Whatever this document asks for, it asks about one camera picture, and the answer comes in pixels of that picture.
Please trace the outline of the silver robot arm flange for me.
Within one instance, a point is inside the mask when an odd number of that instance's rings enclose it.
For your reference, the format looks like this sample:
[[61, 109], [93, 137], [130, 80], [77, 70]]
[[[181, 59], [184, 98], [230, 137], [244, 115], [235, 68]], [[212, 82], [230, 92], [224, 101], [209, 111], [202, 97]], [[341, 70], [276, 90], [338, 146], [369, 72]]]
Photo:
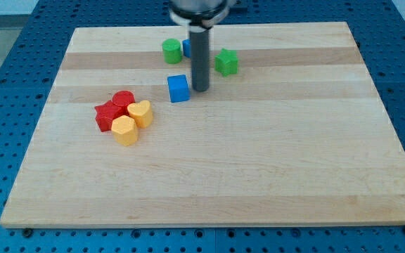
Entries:
[[178, 25], [208, 30], [220, 23], [235, 4], [236, 0], [169, 0], [169, 16]]

